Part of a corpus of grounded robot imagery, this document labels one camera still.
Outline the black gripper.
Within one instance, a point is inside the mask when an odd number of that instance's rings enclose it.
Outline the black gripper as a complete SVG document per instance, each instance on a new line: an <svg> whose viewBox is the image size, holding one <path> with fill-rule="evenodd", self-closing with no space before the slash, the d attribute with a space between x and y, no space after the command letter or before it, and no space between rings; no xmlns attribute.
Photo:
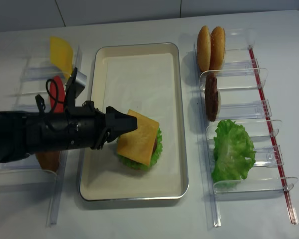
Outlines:
<svg viewBox="0 0 299 239"><path fill-rule="evenodd" d="M106 113L91 101L73 112L30 113L25 123L25 148L28 152L63 151L91 148L100 150L120 135L137 129L137 118L106 107Z"/></svg>

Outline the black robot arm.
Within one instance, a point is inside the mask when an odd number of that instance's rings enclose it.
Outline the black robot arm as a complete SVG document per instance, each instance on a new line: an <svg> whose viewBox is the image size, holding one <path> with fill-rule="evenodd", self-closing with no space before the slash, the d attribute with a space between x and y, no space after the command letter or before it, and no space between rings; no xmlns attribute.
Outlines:
<svg viewBox="0 0 299 239"><path fill-rule="evenodd" d="M137 119L107 107L103 113L86 101L64 112L0 112L0 163L32 154L90 148L102 149L122 134L136 130Z"/></svg>

